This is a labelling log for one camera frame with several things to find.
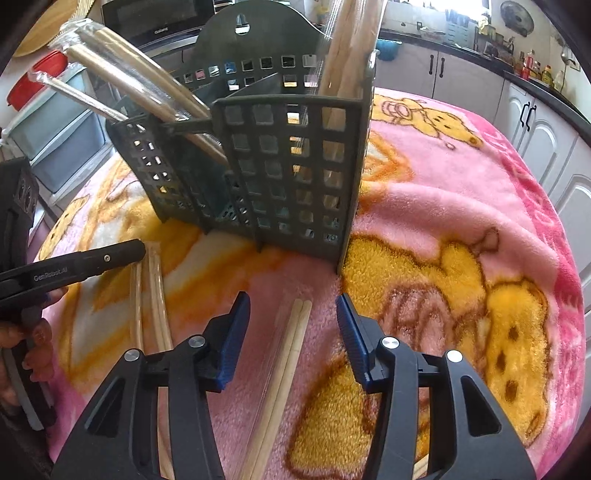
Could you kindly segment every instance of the microwave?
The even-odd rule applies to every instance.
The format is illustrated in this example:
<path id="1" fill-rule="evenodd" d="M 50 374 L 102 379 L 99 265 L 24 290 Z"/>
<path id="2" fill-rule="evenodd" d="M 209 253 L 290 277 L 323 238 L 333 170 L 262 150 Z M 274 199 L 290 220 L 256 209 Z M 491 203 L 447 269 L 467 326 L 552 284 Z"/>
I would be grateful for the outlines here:
<path id="1" fill-rule="evenodd" d="M 107 27 L 141 47 L 185 31 L 198 31 L 215 13 L 213 0 L 111 0 L 102 6 Z"/>

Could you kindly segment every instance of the black countertop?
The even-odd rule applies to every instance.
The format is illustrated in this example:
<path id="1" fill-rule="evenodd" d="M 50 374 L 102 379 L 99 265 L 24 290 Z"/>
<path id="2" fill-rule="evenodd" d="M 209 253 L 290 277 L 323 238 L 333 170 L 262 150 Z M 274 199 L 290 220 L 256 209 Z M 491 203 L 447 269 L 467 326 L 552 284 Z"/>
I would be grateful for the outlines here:
<path id="1" fill-rule="evenodd" d="M 417 45 L 418 47 L 429 48 L 431 50 L 454 55 L 461 59 L 471 61 L 472 63 L 480 65 L 481 67 L 502 76 L 509 82 L 515 83 L 518 87 L 524 89 L 527 93 L 548 105 L 579 133 L 587 145 L 591 146 L 591 123 L 587 121 L 581 112 L 579 112 L 577 108 L 566 99 L 566 97 L 549 87 L 538 85 L 537 83 L 529 82 L 518 77 L 513 73 L 513 68 L 504 61 L 491 59 L 466 48 L 453 47 L 451 45 L 425 40 L 419 36 L 407 35 L 392 30 L 380 30 L 379 37 L 384 40 L 402 41 L 404 43 Z"/>
<path id="2" fill-rule="evenodd" d="M 429 48 L 431 50 L 437 50 L 442 53 L 447 53 L 449 55 L 453 55 L 455 57 L 471 61 L 472 63 L 480 65 L 481 67 L 486 68 L 487 70 L 490 70 L 491 72 L 496 73 L 500 76 L 503 76 L 505 72 L 513 72 L 513 67 L 510 66 L 508 63 L 505 63 L 502 60 L 486 57 L 483 54 L 478 53 L 474 50 L 469 50 L 468 48 L 454 47 L 451 45 L 447 45 L 445 43 L 425 40 L 424 38 L 421 38 L 419 36 L 408 35 L 386 29 L 382 29 L 379 31 L 379 37 L 384 40 L 401 41 L 404 43 L 416 45 L 418 47 Z"/>

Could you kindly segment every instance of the wooden cutting board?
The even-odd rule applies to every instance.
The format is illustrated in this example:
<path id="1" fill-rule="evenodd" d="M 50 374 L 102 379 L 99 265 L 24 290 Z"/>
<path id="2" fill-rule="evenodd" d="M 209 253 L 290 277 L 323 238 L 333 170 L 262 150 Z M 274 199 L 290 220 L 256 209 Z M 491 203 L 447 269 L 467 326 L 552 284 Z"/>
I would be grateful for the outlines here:
<path id="1" fill-rule="evenodd" d="M 47 45 L 60 32 L 61 25 L 76 12 L 77 7 L 78 0 L 57 0 L 29 30 L 14 56 L 29 55 Z"/>

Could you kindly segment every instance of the metal screw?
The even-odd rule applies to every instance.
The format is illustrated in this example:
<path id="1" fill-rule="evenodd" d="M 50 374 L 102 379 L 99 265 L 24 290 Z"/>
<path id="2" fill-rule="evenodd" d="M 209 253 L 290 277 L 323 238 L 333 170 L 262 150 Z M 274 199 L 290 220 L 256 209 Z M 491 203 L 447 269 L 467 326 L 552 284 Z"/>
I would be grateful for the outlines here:
<path id="1" fill-rule="evenodd" d="M 457 350 L 449 350 L 447 353 L 447 359 L 455 364 L 461 362 L 463 358 L 462 353 Z"/>
<path id="2" fill-rule="evenodd" d="M 189 347 L 191 348 L 200 348 L 205 345 L 205 338 L 201 335 L 195 335 L 189 339 Z"/>
<path id="3" fill-rule="evenodd" d="M 390 350 L 393 350 L 398 348 L 400 342 L 394 337 L 384 337 L 382 338 L 382 345 L 384 345 L 386 348 L 389 348 Z"/>
<path id="4" fill-rule="evenodd" d="M 136 350 L 135 348 L 127 350 L 123 358 L 128 362 L 135 362 L 139 358 L 139 350 Z"/>

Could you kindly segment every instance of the blue gripper pad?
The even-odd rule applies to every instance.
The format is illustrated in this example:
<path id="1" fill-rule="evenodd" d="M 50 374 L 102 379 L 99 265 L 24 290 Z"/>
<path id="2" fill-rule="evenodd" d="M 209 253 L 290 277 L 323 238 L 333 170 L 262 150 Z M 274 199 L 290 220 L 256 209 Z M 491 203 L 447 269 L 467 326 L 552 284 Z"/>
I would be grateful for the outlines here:
<path id="1" fill-rule="evenodd" d="M 210 320 L 203 332 L 203 336 L 217 352 L 217 375 L 214 383 L 218 391 L 226 388 L 228 382 L 234 378 L 250 316 L 251 299 L 248 293 L 241 291 L 230 313 Z"/>
<path id="2" fill-rule="evenodd" d="M 371 383 L 369 350 L 360 330 L 363 329 L 362 319 L 357 314 L 353 302 L 346 293 L 339 295 L 336 299 L 336 319 L 339 323 L 340 334 L 345 343 L 355 380 L 364 390 L 367 390 Z"/>

